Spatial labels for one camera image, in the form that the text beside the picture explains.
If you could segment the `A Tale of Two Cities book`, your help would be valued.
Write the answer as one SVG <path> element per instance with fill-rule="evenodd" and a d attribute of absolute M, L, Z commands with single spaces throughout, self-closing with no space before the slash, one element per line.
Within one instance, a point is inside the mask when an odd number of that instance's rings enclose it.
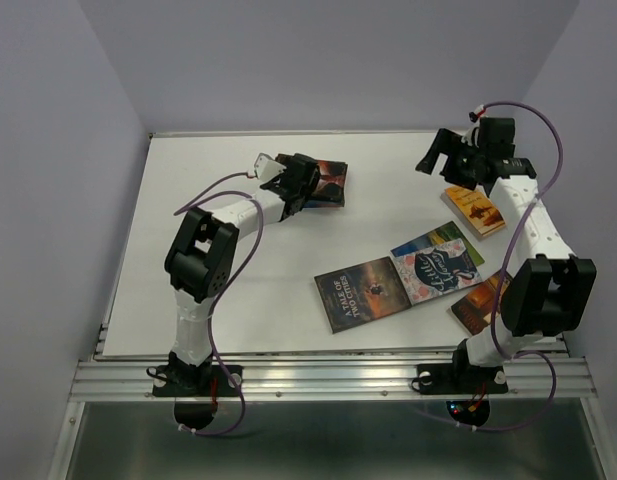
<path fill-rule="evenodd" d="M 314 281 L 333 334 L 412 307 L 390 257 L 321 274 Z"/>

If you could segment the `Jane Eyre blue book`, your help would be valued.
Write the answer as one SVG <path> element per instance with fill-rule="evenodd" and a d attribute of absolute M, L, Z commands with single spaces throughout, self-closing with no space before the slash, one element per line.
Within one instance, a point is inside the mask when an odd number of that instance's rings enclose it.
<path fill-rule="evenodd" d="M 305 204 L 305 208 L 343 208 L 344 206 L 344 201 L 326 201 L 318 199 L 309 199 Z"/>

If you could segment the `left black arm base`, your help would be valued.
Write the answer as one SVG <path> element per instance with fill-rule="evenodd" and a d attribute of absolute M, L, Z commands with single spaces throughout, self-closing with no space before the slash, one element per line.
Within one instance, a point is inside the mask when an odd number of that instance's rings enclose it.
<path fill-rule="evenodd" d="M 174 352 L 168 355 L 164 365 L 148 367 L 146 375 L 152 380 L 152 395 L 156 398 L 207 398 L 204 402 L 180 403 L 173 407 L 178 427 L 193 435 L 215 437 L 227 435 L 243 422 L 246 403 L 242 391 L 243 367 L 213 363 L 213 355 L 200 365 L 186 364 Z M 220 397 L 237 398 L 240 402 L 239 416 L 235 422 L 218 431 L 208 427 L 217 418 Z"/>

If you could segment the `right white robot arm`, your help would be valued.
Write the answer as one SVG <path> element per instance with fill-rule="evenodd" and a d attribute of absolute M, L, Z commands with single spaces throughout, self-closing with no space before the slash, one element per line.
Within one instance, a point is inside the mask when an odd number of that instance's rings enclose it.
<path fill-rule="evenodd" d="M 448 366 L 449 381 L 460 390 L 479 384 L 483 367 L 500 366 L 543 337 L 576 330 L 597 275 L 594 262 L 577 256 L 558 233 L 532 163 L 515 154 L 514 137 L 511 118 L 484 117 L 463 135 L 442 128 L 416 166 L 430 174 L 444 156 L 443 178 L 482 188 L 513 230 L 502 266 L 512 280 L 499 288 L 495 317 Z"/>

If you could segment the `Little Women floral book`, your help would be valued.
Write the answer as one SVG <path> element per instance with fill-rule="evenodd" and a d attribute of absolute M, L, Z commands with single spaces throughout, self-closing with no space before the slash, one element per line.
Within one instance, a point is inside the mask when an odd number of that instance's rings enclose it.
<path fill-rule="evenodd" d="M 397 256 L 393 263 L 412 305 L 482 282 L 462 239 Z"/>

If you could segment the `Three Days to See book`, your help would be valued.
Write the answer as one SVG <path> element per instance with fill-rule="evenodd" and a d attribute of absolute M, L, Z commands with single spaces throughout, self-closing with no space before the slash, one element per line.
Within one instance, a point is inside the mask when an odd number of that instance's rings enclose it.
<path fill-rule="evenodd" d="M 318 160 L 320 179 L 310 199 L 345 202 L 348 165 L 345 162 Z"/>

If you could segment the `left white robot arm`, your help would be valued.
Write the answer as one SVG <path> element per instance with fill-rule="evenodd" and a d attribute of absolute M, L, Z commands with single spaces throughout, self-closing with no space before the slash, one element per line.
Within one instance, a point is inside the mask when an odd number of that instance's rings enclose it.
<path fill-rule="evenodd" d="M 320 180 L 318 162 L 298 153 L 261 153 L 243 175 L 256 181 L 252 192 L 206 189 L 176 211 L 183 220 L 164 263 L 177 305 L 168 366 L 177 369 L 176 382 L 190 394 L 210 384 L 208 327 L 215 302 L 230 284 L 238 243 L 251 234 L 260 243 L 265 226 L 303 210 Z"/>

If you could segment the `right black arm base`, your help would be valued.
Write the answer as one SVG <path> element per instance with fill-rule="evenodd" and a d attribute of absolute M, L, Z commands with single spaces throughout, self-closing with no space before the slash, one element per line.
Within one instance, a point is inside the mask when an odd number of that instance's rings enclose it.
<path fill-rule="evenodd" d="M 453 352 L 450 361 L 419 364 L 415 370 L 411 389 L 422 395 L 446 395 L 451 419 L 471 427 L 482 427 L 489 419 L 488 395 L 508 392 L 503 367 L 471 365 L 464 345 Z"/>

